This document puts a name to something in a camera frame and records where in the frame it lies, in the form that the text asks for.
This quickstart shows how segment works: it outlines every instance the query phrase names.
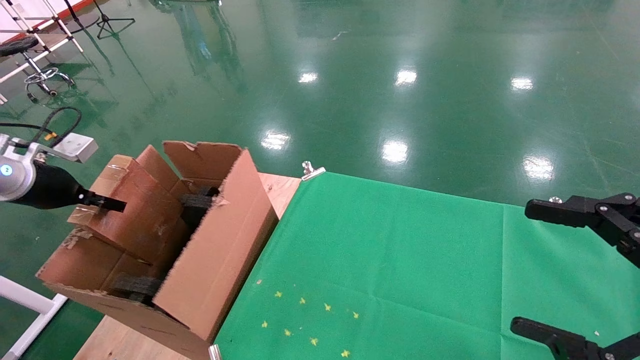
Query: metal stool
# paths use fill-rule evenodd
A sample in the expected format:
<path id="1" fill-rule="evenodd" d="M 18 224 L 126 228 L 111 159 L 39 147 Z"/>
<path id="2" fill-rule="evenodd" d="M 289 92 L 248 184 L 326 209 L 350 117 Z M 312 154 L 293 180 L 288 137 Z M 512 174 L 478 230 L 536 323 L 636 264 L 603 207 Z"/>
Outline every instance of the metal stool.
<path id="1" fill-rule="evenodd" d="M 27 50 L 36 45 L 38 45 L 38 39 L 36 39 L 35 37 L 26 37 L 0 45 L 0 56 L 11 56 L 20 53 L 24 56 L 24 59 L 35 72 L 32 75 L 28 75 L 24 80 L 24 89 L 27 92 L 27 97 L 29 97 L 29 100 L 31 100 L 32 102 L 38 102 L 38 99 L 29 91 L 29 86 L 33 84 L 38 85 L 38 87 L 45 94 L 51 97 L 54 97 L 58 94 L 57 91 L 51 90 L 45 84 L 48 79 L 53 78 L 55 75 L 61 77 L 69 87 L 76 85 L 73 79 L 71 79 L 68 75 L 63 74 L 62 72 L 59 72 L 57 67 L 41 69 L 38 65 L 36 65 L 36 62 L 33 61 L 33 59 L 27 54 Z"/>

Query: black cable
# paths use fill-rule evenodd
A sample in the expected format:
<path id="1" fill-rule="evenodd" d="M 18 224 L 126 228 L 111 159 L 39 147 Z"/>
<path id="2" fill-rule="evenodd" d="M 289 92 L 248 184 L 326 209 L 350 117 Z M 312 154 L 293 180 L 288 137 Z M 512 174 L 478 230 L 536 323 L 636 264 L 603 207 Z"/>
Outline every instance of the black cable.
<path id="1" fill-rule="evenodd" d="M 80 124 L 80 120 L 82 120 L 82 112 L 79 109 L 73 108 L 71 106 L 67 106 L 67 107 L 60 108 L 60 109 L 75 110 L 78 113 L 78 117 L 76 118 L 76 122 L 73 125 L 71 125 L 64 133 L 62 133 L 62 135 L 57 136 L 56 139 L 53 140 L 53 142 L 49 145 L 49 147 L 54 147 L 54 146 L 58 145 L 59 143 L 61 143 L 62 140 L 64 140 L 67 137 L 67 135 L 69 135 L 73 130 L 76 129 L 76 126 L 78 126 L 78 124 Z"/>
<path id="2" fill-rule="evenodd" d="M 31 125 L 31 124 L 20 124 L 18 122 L 0 122 L 0 126 L 6 126 L 6 127 L 26 127 L 27 129 L 36 129 L 36 130 L 40 130 L 40 128 L 42 128 L 42 126 L 38 126 L 38 125 Z M 44 128 L 44 131 L 49 134 L 49 135 L 53 135 L 54 132 L 47 129 L 46 127 Z"/>
<path id="3" fill-rule="evenodd" d="M 40 130 L 38 131 L 38 133 L 33 137 L 33 139 L 31 139 L 30 142 L 38 142 L 38 140 L 40 139 L 40 137 L 42 136 L 42 133 L 44 133 L 45 129 L 47 128 L 47 126 L 49 125 L 49 123 L 51 122 L 51 120 L 53 119 L 54 116 L 56 116 L 59 112 L 61 112 L 62 110 L 74 110 L 77 114 L 78 117 L 76 119 L 76 122 L 71 125 L 70 128 L 68 128 L 62 135 L 58 136 L 53 143 L 51 143 L 49 145 L 49 147 L 54 147 L 56 145 L 58 145 L 60 142 L 62 142 L 62 140 L 65 138 L 65 136 L 69 135 L 75 128 L 76 126 L 80 123 L 80 120 L 82 119 L 82 112 L 80 110 L 78 110 L 77 108 L 74 108 L 72 106 L 63 106 L 62 108 L 57 108 L 54 111 L 52 111 L 49 116 L 47 116 L 47 118 L 44 120 L 44 123 L 42 124 L 42 126 L 40 127 Z"/>

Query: green cloth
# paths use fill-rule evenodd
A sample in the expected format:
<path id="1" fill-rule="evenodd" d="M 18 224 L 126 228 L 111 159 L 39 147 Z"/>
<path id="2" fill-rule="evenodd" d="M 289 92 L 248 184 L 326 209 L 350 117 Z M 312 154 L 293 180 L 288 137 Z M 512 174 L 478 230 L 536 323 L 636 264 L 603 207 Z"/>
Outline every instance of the green cloth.
<path id="1" fill-rule="evenodd" d="M 300 185 L 215 343 L 225 360 L 551 360 L 514 316 L 607 346 L 640 331 L 639 280 L 588 229 L 326 173 Z"/>

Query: white metal frame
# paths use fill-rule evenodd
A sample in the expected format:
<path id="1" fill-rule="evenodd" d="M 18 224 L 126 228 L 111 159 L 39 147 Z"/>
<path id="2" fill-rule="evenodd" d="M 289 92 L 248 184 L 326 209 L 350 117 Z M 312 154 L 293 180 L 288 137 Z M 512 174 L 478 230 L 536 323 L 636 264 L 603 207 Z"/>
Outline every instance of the white metal frame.
<path id="1" fill-rule="evenodd" d="M 2 360 L 19 359 L 58 310 L 60 310 L 65 301 L 67 301 L 67 297 L 60 294 L 57 294 L 53 300 L 47 299 L 35 291 L 31 291 L 3 276 L 0 276 L 0 297 L 4 297 L 16 304 L 40 313 L 36 320 L 33 320 L 33 323 L 24 331 L 18 341 L 9 349 L 9 352 L 3 356 Z"/>
<path id="2" fill-rule="evenodd" d="M 76 38 L 74 38 L 74 36 L 71 35 L 71 32 L 69 31 L 69 29 L 67 29 L 67 26 L 64 24 L 64 22 L 62 22 L 62 20 L 58 16 L 58 13 L 56 13 L 56 10 L 53 8 L 53 6 L 51 6 L 51 3 L 49 3 L 48 0 L 40 0 L 40 1 L 43 2 L 45 7 L 51 12 L 51 16 L 50 17 L 23 17 L 22 14 L 20 14 L 16 9 L 13 8 L 13 5 L 11 3 L 7 3 L 6 0 L 0 0 L 0 4 L 4 8 L 4 10 L 7 12 L 7 14 L 9 14 L 9 16 L 15 21 L 15 23 L 20 28 L 20 30 L 0 30 L 0 32 L 29 33 L 29 34 L 33 35 L 35 38 L 37 38 L 38 42 L 43 47 L 44 51 L 41 54 L 39 54 L 38 56 L 34 57 L 33 61 L 38 61 L 38 60 L 42 59 L 43 57 L 47 56 L 48 54 L 51 54 L 57 48 L 59 48 L 62 45 L 66 44 L 67 42 L 69 42 L 69 40 L 71 40 L 71 42 L 73 42 L 74 45 L 76 45 L 78 50 L 81 53 L 83 53 L 84 51 L 82 50 L 82 47 L 80 47 L 80 44 L 78 44 L 78 41 L 76 41 Z M 33 28 L 27 22 L 28 20 L 46 20 L 46 21 L 43 24 Z M 64 38 L 63 40 L 61 40 L 57 44 L 46 45 L 44 43 L 44 41 L 42 40 L 42 38 L 40 36 L 38 36 L 37 31 L 41 30 L 41 29 L 44 29 L 47 26 L 50 26 L 50 25 L 52 25 L 52 24 L 54 24 L 56 22 L 58 23 L 58 27 L 62 31 L 64 31 L 65 34 L 67 34 L 67 38 Z M 0 84 L 4 83 L 7 79 L 9 79 L 12 76 L 16 75 L 17 73 L 23 71 L 27 67 L 29 67 L 28 63 L 24 63 L 24 64 L 18 66 L 15 70 L 11 71 L 9 74 L 7 74 L 7 75 L 3 76 L 2 78 L 0 78 Z M 0 105 L 4 104 L 6 102 L 7 102 L 7 99 L 2 94 L 0 94 Z"/>

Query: wooden table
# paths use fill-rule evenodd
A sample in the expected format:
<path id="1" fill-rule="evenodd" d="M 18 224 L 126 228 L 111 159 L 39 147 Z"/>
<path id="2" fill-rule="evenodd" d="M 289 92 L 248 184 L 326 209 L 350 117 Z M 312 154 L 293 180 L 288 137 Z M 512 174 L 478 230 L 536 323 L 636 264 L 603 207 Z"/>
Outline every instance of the wooden table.
<path id="1" fill-rule="evenodd" d="M 300 179 L 260 174 L 267 195 L 282 217 Z M 139 332 L 105 316 L 86 340 L 74 360 L 189 360 Z"/>

